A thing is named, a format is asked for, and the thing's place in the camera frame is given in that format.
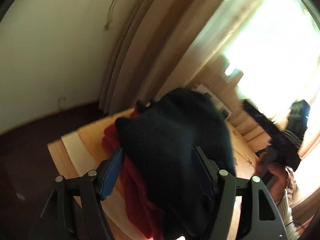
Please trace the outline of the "person's right hand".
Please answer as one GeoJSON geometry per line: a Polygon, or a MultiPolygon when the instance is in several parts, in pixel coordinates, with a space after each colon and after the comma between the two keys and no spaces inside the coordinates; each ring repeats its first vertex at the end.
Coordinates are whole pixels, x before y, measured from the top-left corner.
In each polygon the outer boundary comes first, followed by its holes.
{"type": "Polygon", "coordinates": [[[269,163],[267,169],[275,177],[274,183],[269,187],[270,195],[276,203],[280,202],[287,187],[289,173],[278,163],[269,163]]]}

